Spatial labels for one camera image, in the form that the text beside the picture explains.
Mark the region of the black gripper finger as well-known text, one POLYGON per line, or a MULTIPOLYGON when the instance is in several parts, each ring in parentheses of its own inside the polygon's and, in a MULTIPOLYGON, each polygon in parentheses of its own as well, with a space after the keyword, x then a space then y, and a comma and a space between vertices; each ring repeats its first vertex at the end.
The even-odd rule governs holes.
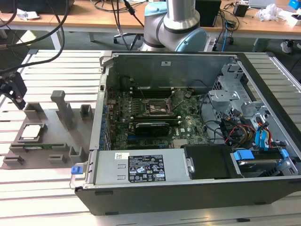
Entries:
POLYGON ((27 87, 19 72, 0 76, 0 94, 9 98, 19 110, 23 110, 25 107, 26 92, 27 87))

